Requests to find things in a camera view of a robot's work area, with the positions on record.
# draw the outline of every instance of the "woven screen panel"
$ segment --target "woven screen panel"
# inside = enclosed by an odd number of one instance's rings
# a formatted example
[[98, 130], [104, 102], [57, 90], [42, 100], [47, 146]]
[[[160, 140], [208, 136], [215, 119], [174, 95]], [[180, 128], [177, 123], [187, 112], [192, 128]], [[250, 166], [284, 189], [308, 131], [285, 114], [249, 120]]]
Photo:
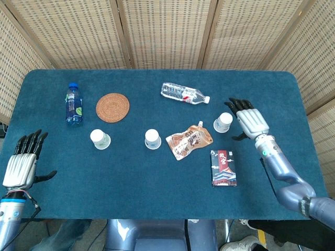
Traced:
[[58, 67], [125, 68], [109, 0], [14, 0]]
[[327, 190], [335, 193], [335, 104], [310, 119], [309, 126]]
[[137, 68], [197, 65], [210, 0], [122, 0]]
[[268, 65], [292, 72], [305, 108], [335, 89], [335, 1], [319, 0]]
[[48, 68], [0, 9], [0, 121], [9, 124], [28, 72]]
[[257, 69], [301, 2], [224, 1], [203, 68]]

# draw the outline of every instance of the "blue water bottle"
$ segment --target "blue water bottle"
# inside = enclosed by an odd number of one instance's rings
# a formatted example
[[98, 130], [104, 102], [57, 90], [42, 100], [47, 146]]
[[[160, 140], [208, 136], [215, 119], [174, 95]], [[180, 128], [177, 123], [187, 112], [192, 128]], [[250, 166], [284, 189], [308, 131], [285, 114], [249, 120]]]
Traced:
[[66, 121], [69, 124], [79, 124], [82, 122], [82, 101], [83, 98], [79, 93], [78, 84], [70, 83], [65, 98]]

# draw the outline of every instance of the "blue bottle cap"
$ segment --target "blue bottle cap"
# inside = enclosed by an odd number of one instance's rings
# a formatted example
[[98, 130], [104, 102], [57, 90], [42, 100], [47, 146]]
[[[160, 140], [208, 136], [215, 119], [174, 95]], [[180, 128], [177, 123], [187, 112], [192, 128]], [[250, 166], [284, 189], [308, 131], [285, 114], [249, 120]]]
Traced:
[[76, 87], [76, 88], [78, 88], [78, 84], [75, 83], [75, 82], [71, 82], [71, 83], [69, 83], [69, 88], [71, 88], [71, 87]]

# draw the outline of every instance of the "white paper cup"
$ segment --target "white paper cup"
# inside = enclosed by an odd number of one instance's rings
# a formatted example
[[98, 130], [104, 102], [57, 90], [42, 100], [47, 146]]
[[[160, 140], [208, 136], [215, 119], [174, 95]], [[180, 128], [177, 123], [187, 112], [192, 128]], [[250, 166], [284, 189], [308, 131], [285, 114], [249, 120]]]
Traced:
[[104, 133], [100, 129], [95, 129], [91, 132], [90, 138], [95, 145], [95, 147], [99, 150], [106, 149], [109, 147], [111, 139], [110, 136]]
[[156, 150], [161, 146], [162, 140], [159, 137], [158, 131], [155, 129], [149, 129], [146, 132], [146, 139], [144, 141], [147, 148]]
[[214, 121], [214, 129], [219, 133], [224, 133], [229, 130], [230, 124], [232, 123], [232, 115], [224, 112]]

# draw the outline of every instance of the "teal felt table surface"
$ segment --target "teal felt table surface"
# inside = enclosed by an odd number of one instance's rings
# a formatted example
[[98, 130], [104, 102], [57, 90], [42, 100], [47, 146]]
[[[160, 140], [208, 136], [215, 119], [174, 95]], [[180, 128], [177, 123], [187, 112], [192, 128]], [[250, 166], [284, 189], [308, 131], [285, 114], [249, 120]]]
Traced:
[[[83, 96], [83, 122], [65, 122], [69, 82]], [[160, 95], [164, 82], [199, 89], [209, 104], [191, 105]], [[98, 100], [121, 93], [130, 102], [117, 123], [96, 114]], [[113, 219], [302, 219], [281, 206], [271, 189], [254, 141], [233, 141], [241, 133], [234, 117], [227, 133], [213, 128], [229, 97], [248, 99], [270, 126], [270, 134], [317, 195], [326, 196], [315, 147], [295, 77], [288, 72], [207, 70], [35, 70], [22, 84], [0, 156], [0, 178], [17, 140], [42, 129], [45, 139], [37, 175], [58, 173], [29, 190], [39, 202], [40, 218]], [[177, 161], [165, 138], [204, 122], [213, 144]], [[162, 145], [149, 150], [148, 129]], [[101, 129], [111, 145], [98, 150], [90, 132]], [[212, 187], [210, 150], [234, 152], [236, 187]], [[275, 188], [286, 183], [272, 178]], [[25, 216], [33, 211], [27, 203]]]

